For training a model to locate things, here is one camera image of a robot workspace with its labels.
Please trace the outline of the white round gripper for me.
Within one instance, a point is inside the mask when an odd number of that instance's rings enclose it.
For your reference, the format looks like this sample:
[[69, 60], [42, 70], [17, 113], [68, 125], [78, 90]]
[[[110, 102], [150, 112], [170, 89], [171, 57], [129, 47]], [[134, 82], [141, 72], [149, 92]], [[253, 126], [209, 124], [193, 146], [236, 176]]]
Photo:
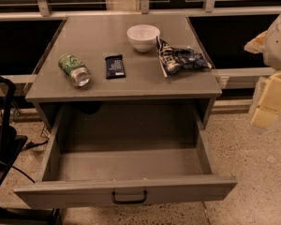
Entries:
[[[267, 32], [264, 31], [248, 41], [244, 49], [249, 53], [263, 53], [266, 66], [281, 70], [281, 13]], [[266, 79], [262, 87], [251, 124], [257, 128], [268, 128], [281, 113], [281, 72]]]

